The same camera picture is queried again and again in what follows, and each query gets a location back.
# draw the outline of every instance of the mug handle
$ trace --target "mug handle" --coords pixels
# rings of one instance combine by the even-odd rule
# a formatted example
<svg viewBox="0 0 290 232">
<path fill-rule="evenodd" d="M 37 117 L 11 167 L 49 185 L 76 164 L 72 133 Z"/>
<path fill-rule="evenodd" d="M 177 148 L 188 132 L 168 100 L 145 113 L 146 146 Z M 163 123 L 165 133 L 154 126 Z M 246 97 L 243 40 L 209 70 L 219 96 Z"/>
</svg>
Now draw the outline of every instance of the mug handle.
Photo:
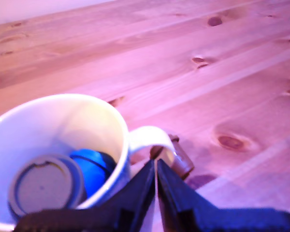
<svg viewBox="0 0 290 232">
<path fill-rule="evenodd" d="M 166 156 L 161 158 L 168 165 L 171 166 L 176 156 L 176 152 L 170 137 L 164 130 L 160 129 L 159 127 L 144 126 L 139 127 L 133 131 L 130 131 L 129 156 L 131 156 L 133 153 L 137 152 L 138 150 L 141 150 L 144 147 L 153 145 L 168 148 Z M 138 164 L 132 165 L 131 176 L 135 176 L 136 173 L 138 173 L 138 171 L 143 167 L 143 165 L 144 165 L 143 162 L 141 162 L 139 165 Z"/>
</svg>

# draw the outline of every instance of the brown object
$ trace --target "brown object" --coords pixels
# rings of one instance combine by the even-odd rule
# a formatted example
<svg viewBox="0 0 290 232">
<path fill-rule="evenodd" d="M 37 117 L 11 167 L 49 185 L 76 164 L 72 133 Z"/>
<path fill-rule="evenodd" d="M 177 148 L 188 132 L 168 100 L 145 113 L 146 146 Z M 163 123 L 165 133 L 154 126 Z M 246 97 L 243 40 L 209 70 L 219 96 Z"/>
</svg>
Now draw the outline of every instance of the brown object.
<svg viewBox="0 0 290 232">
<path fill-rule="evenodd" d="M 207 21 L 208 25 L 214 27 L 222 24 L 222 20 L 219 17 L 212 17 Z"/>
<path fill-rule="evenodd" d="M 175 152 L 177 156 L 174 158 L 174 162 L 171 166 L 172 170 L 175 171 L 183 180 L 186 179 L 189 173 L 194 169 L 194 165 L 189 158 L 189 156 L 185 153 L 183 148 L 179 145 L 179 137 L 177 135 L 169 134 L 169 137 L 173 143 L 175 148 Z M 162 146 L 153 146 L 150 150 L 150 158 L 157 158 L 160 153 L 163 151 Z"/>
</svg>

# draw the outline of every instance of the white mug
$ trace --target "white mug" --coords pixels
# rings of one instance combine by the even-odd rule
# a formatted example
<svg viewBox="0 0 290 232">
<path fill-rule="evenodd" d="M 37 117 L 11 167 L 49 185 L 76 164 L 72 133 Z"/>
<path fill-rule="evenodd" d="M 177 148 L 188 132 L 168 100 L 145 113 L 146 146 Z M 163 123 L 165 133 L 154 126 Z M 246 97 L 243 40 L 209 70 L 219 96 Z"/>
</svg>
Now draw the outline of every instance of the white mug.
<svg viewBox="0 0 290 232">
<path fill-rule="evenodd" d="M 81 148 L 105 152 L 117 166 L 105 184 L 77 208 L 100 204 L 131 178 L 129 157 L 149 145 L 174 147 L 157 127 L 128 132 L 121 114 L 107 102 L 82 94 L 58 94 L 22 104 L 0 116 L 0 231 L 11 231 L 16 221 L 8 206 L 8 189 L 19 169 L 34 157 L 66 154 Z"/>
</svg>

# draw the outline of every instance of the wooden table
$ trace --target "wooden table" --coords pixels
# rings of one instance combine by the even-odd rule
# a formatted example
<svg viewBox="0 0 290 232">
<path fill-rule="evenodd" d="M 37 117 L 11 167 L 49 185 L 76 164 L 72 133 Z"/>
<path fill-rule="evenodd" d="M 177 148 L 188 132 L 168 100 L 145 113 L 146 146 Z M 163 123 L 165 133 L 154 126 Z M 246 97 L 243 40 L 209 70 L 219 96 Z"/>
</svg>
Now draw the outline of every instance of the wooden table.
<svg viewBox="0 0 290 232">
<path fill-rule="evenodd" d="M 0 115 L 57 93 L 177 134 L 186 182 L 217 206 L 290 211 L 290 0 L 117 0 L 0 25 Z"/>
</svg>

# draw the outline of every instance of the round lid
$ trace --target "round lid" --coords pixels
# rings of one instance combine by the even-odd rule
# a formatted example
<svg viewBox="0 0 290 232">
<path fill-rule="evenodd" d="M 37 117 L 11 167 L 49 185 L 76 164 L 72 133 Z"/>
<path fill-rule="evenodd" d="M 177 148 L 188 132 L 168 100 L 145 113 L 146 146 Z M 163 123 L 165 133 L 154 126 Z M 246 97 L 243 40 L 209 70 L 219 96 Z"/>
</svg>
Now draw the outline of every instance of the round lid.
<svg viewBox="0 0 290 232">
<path fill-rule="evenodd" d="M 116 167 L 116 162 L 114 159 L 103 152 L 93 151 L 89 149 L 81 149 L 78 151 L 74 151 L 70 155 L 71 158 L 82 158 L 86 159 L 90 162 L 93 162 L 103 169 L 105 169 L 108 173 L 112 173 L 114 168 Z"/>
<path fill-rule="evenodd" d="M 67 207 L 75 195 L 75 181 L 66 160 L 60 160 L 59 155 L 40 156 L 27 163 L 14 177 L 9 191 L 10 207 L 19 217 L 43 209 Z"/>
</svg>

